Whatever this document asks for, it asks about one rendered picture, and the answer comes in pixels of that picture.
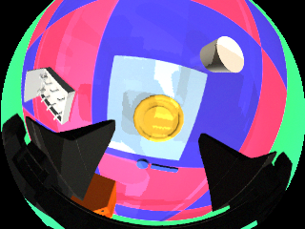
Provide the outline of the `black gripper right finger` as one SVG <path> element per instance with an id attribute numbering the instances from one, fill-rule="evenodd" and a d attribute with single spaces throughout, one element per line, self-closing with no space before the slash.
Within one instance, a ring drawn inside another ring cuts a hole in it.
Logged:
<path id="1" fill-rule="evenodd" d="M 274 150 L 265 156 L 244 156 L 209 134 L 201 134 L 198 148 L 205 165 L 213 212 L 229 206 L 230 199 L 245 190 L 260 169 L 272 163 L 277 154 Z"/>

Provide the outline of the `yellow round plate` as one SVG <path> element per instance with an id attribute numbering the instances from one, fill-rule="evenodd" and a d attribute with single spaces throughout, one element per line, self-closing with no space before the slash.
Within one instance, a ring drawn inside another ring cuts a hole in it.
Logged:
<path id="1" fill-rule="evenodd" d="M 165 95 L 149 95 L 142 99 L 133 115 L 134 127 L 152 142 L 175 138 L 184 125 L 184 112 L 179 103 Z"/>

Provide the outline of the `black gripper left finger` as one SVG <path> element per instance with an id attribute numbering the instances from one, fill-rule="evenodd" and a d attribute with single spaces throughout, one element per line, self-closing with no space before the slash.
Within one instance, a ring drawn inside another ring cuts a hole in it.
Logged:
<path id="1" fill-rule="evenodd" d="M 115 119 L 55 133 L 26 115 L 31 141 L 49 158 L 72 195 L 83 201 L 115 130 Z"/>

